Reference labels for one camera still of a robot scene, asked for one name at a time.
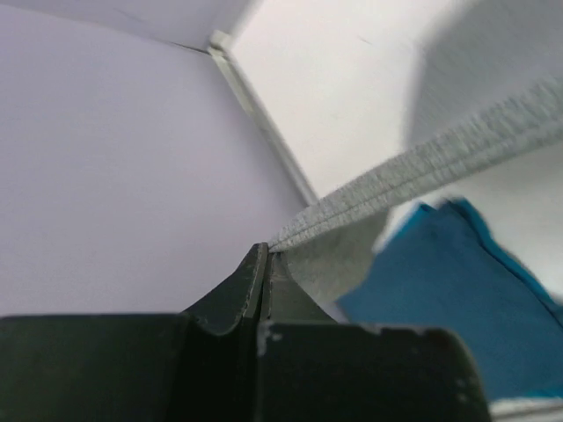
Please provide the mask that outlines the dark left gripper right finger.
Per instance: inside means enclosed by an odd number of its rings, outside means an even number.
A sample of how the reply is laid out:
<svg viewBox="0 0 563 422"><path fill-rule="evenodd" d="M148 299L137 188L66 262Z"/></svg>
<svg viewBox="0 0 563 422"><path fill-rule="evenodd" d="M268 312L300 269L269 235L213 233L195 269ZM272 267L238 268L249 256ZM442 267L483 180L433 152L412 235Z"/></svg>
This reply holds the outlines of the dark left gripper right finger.
<svg viewBox="0 0 563 422"><path fill-rule="evenodd" d="M273 255L257 329L260 421L488 421L479 372L441 328L340 324Z"/></svg>

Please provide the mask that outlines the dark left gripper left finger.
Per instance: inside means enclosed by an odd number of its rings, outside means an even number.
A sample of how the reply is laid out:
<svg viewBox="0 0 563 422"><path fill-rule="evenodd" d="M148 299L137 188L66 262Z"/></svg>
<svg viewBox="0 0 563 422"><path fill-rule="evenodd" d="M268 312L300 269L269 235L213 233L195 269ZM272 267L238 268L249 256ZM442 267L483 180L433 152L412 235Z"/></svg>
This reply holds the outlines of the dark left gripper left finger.
<svg viewBox="0 0 563 422"><path fill-rule="evenodd" d="M268 250L179 313L5 316L4 421L247 421Z"/></svg>

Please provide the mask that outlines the grey t shirt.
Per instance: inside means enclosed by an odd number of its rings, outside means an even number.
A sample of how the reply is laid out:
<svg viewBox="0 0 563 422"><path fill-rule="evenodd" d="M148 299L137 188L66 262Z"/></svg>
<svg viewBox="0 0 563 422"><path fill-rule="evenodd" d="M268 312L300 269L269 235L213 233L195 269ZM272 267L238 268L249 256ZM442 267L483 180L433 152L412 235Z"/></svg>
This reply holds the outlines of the grey t shirt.
<svg viewBox="0 0 563 422"><path fill-rule="evenodd" d="M541 79L363 173L300 212L268 248L314 300L358 286L388 212L562 141L562 79Z"/></svg>

